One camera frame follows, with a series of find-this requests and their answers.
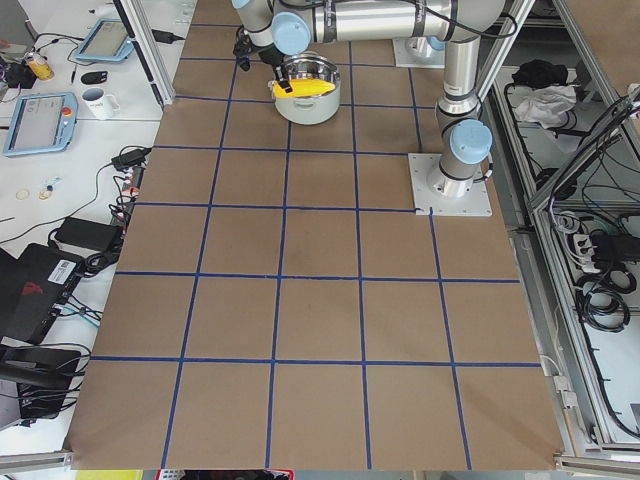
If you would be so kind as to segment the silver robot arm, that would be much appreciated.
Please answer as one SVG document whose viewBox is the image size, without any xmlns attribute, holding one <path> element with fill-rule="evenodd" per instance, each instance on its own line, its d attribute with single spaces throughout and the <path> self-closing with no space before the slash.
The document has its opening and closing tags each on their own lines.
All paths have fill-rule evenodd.
<svg viewBox="0 0 640 480">
<path fill-rule="evenodd" d="M 436 116 L 444 150 L 427 176 L 430 189 L 461 198 L 489 154 L 492 136 L 478 119 L 476 69 L 481 36 L 499 17 L 501 1 L 236 1 L 241 27 L 234 54 L 248 70 L 257 55 L 271 66 L 277 99 L 320 98 L 327 80 L 296 73 L 313 44 L 432 38 L 444 46 L 443 92 Z"/>
</svg>

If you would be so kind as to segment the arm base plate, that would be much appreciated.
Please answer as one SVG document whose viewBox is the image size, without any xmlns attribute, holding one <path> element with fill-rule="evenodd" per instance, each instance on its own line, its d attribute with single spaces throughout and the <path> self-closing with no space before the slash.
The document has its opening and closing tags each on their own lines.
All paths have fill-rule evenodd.
<svg viewBox="0 0 640 480">
<path fill-rule="evenodd" d="M 445 43 L 436 37 L 393 39 L 392 42 L 396 67 L 444 68 Z"/>
<path fill-rule="evenodd" d="M 453 180 L 440 169 L 440 154 L 408 155 L 414 212 L 423 216 L 490 217 L 492 208 L 480 167 L 471 178 Z"/>
</svg>

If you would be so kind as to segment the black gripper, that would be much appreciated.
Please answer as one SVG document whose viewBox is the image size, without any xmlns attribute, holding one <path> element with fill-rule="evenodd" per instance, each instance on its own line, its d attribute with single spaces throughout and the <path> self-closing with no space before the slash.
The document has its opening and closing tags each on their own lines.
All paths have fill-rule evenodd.
<svg viewBox="0 0 640 480">
<path fill-rule="evenodd" d="M 250 57 L 257 55 L 259 59 L 274 69 L 275 80 L 273 84 L 274 95 L 289 95 L 293 92 L 289 75 L 283 64 L 280 65 L 280 51 L 273 42 L 259 46 L 253 43 L 249 32 L 244 27 L 239 27 L 236 31 L 233 54 L 236 64 L 241 70 L 251 68 Z"/>
</svg>

